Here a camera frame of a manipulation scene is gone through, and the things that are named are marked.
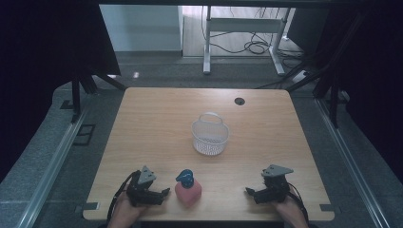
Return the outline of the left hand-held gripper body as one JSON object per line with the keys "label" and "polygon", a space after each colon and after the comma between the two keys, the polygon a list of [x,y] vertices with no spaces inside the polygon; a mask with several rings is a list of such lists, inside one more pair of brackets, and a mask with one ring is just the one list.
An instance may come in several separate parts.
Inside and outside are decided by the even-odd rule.
{"label": "left hand-held gripper body", "polygon": [[148,204],[147,200],[150,197],[158,197],[148,190],[155,179],[156,176],[147,166],[131,174],[129,185],[126,188],[126,194],[133,206]]}

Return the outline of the pink bottle with blue pump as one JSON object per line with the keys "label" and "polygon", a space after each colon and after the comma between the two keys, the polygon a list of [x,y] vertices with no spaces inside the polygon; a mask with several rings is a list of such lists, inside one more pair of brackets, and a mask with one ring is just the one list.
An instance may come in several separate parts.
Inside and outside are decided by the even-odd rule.
{"label": "pink bottle with blue pump", "polygon": [[185,206],[193,206],[202,196],[202,186],[194,178],[190,169],[184,169],[176,178],[175,193]]}

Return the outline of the black curtain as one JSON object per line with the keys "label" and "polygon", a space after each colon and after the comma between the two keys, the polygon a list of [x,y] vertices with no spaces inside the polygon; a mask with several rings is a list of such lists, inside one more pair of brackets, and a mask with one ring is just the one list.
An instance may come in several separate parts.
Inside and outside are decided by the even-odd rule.
{"label": "black curtain", "polygon": [[45,119],[57,87],[119,73],[97,0],[0,0],[0,181]]}
{"label": "black curtain", "polygon": [[[296,9],[288,37],[305,53],[338,45],[349,9]],[[374,0],[336,66],[347,111],[403,181],[403,0]]]}

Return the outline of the white power strip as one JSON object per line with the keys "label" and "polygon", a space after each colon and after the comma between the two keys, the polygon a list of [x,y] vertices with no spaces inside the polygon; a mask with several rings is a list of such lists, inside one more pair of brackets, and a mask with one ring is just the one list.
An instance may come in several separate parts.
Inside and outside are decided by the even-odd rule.
{"label": "white power strip", "polygon": [[293,79],[292,81],[296,84],[298,82],[300,82],[301,80],[303,80],[304,78],[306,78],[309,75],[309,72],[306,70],[302,70],[300,73],[298,73]]}

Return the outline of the white perforated plastic basket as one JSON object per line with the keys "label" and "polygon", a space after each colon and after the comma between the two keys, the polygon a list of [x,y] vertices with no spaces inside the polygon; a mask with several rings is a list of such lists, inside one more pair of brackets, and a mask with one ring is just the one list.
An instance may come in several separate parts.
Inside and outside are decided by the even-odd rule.
{"label": "white perforated plastic basket", "polygon": [[205,156],[218,156],[229,139],[229,127],[215,112],[205,112],[191,124],[193,147]]}

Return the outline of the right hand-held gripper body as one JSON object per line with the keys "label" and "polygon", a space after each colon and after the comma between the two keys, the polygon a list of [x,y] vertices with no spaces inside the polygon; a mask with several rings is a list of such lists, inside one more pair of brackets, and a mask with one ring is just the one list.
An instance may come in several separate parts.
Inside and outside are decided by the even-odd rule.
{"label": "right hand-held gripper body", "polygon": [[266,188],[263,190],[263,202],[283,202],[290,191],[290,187],[285,176],[293,173],[291,168],[270,164],[262,171],[264,185]]}

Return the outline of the white desk frame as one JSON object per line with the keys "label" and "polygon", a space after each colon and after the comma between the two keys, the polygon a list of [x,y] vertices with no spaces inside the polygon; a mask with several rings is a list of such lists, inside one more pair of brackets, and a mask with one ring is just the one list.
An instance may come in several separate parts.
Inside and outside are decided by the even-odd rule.
{"label": "white desk frame", "polygon": [[285,71],[278,57],[278,47],[283,37],[290,12],[290,8],[285,8],[285,12],[281,18],[213,18],[211,17],[211,6],[208,6],[204,30],[203,73],[209,74],[211,72],[212,43],[210,39],[212,32],[250,32],[275,35],[274,42],[269,45],[268,51],[277,74],[280,76],[284,75]]}

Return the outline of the metal floor rail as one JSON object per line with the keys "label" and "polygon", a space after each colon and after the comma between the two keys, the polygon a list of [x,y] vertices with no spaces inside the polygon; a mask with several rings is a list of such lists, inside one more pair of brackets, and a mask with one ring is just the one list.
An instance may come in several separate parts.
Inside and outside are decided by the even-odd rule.
{"label": "metal floor rail", "polygon": [[83,124],[83,121],[90,110],[90,105],[86,104],[82,107],[82,112],[75,118],[74,123],[68,125],[63,138],[56,147],[51,160],[48,164],[44,175],[37,184],[31,199],[29,200],[24,213],[19,219],[15,228],[32,228],[38,218],[43,205],[48,197],[48,194],[55,182],[63,163],[67,157],[67,153],[72,146],[72,143]]}
{"label": "metal floor rail", "polygon": [[334,139],[337,151],[340,154],[341,159],[343,159],[346,169],[348,170],[352,180],[355,184],[355,188],[359,193],[373,223],[376,228],[391,228],[390,223],[385,217],[384,211],[381,208],[378,200],[376,199],[374,192],[370,188],[369,184],[366,182],[362,172],[357,166],[355,159],[351,153],[351,150],[344,140],[341,132],[332,123],[328,110],[324,101],[315,99],[315,103],[320,111],[320,115],[325,123],[331,137]]}

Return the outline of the person's left hand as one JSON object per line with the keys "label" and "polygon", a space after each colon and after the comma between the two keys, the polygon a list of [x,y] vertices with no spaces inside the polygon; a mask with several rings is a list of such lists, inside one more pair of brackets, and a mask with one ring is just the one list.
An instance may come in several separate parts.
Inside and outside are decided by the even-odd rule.
{"label": "person's left hand", "polygon": [[132,206],[126,192],[123,192],[117,198],[106,228],[130,228],[145,210],[145,207]]}

